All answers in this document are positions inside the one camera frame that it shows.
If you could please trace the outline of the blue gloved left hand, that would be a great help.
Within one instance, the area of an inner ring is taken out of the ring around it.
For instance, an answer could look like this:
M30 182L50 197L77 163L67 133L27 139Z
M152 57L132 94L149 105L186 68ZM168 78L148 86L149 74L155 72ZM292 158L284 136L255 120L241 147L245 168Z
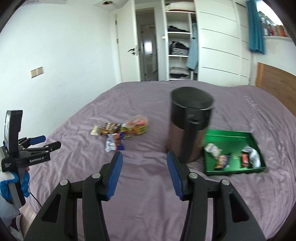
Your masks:
M15 172L1 171L1 196L15 207L22 207L26 204L25 197L29 194L30 175L28 168L23 175L22 183L20 184L19 175Z

